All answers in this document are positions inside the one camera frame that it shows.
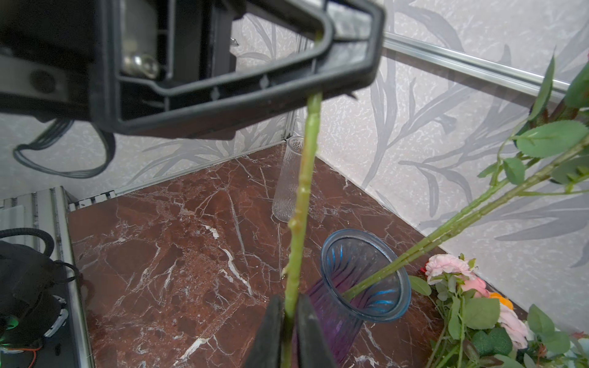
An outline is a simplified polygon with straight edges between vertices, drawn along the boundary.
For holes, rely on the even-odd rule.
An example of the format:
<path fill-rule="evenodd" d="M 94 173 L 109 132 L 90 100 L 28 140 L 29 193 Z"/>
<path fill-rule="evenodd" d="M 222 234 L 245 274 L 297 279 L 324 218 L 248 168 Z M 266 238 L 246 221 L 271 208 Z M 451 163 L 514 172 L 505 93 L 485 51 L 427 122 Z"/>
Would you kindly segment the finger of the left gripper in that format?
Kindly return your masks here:
<path fill-rule="evenodd" d="M 244 71 L 234 21 L 254 15 L 312 48 Z M 231 140 L 237 130 L 374 81 L 385 10 L 369 1 L 98 1 L 91 120 L 128 136 Z"/>

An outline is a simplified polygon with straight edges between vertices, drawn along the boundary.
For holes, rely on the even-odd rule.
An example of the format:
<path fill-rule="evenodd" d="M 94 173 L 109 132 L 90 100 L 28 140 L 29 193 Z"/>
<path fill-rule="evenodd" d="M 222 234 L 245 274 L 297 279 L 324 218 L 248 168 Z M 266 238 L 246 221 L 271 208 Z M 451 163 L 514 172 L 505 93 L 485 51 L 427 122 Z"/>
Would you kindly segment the pink white carnation stem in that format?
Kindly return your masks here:
<path fill-rule="evenodd" d="M 290 367 L 292 362 L 292 339 L 294 336 L 295 313 L 298 303 L 305 236 L 308 224 L 311 183 L 321 125 L 322 101 L 322 92 L 311 94 L 307 100 L 308 116 L 305 122 L 302 158 L 298 174 L 297 199 L 294 214 L 288 223 L 288 228 L 291 232 L 291 242 L 288 264 L 285 269 L 287 281 L 285 286 L 284 318 L 281 337 L 281 367 Z"/>

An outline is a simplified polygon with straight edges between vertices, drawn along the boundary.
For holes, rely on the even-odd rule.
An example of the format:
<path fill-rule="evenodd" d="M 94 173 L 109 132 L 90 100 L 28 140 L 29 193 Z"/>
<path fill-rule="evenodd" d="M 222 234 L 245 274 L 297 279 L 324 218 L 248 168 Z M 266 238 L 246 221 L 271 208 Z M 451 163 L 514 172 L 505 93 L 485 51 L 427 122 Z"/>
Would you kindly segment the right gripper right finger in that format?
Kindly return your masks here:
<path fill-rule="evenodd" d="M 336 368 L 320 321 L 307 295 L 300 294 L 295 319 L 296 357 L 301 368 Z"/>

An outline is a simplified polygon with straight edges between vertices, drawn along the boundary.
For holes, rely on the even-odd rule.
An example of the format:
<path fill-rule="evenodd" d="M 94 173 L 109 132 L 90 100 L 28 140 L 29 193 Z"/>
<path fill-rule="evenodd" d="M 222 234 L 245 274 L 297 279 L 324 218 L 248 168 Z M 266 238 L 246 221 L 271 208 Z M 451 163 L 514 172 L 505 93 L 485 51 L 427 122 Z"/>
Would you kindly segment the pink lisianthus flower stem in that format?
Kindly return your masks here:
<path fill-rule="evenodd" d="M 345 300 L 354 299 L 457 237 L 512 199 L 539 196 L 535 187 L 543 182 L 560 185 L 562 196 L 583 194 L 579 185 L 588 180 L 588 67 L 578 72 L 555 110 L 550 111 L 555 66 L 551 60 L 529 115 L 503 141 L 495 162 L 479 174 L 481 179 L 490 179 L 489 188 L 397 260 L 343 292 Z"/>

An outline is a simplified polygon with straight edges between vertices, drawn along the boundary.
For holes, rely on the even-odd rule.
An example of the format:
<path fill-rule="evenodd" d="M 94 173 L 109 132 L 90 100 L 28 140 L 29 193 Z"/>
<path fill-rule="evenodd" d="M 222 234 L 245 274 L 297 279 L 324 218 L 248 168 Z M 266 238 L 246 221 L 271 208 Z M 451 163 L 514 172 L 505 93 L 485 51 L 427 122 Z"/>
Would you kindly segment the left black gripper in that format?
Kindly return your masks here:
<path fill-rule="evenodd" d="M 111 133 L 214 133 L 213 1 L 4 1 L 1 109 Z"/>

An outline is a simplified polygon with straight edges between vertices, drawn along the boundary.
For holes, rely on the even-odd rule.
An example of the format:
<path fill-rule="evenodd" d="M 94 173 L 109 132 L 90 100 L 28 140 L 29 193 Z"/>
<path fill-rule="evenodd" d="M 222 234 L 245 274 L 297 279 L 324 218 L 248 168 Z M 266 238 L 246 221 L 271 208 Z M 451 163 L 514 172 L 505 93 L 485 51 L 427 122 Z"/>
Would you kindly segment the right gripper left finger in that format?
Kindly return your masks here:
<path fill-rule="evenodd" d="M 281 364 L 284 301 L 275 295 L 265 310 L 251 349 L 242 365 L 244 368 L 278 368 Z"/>

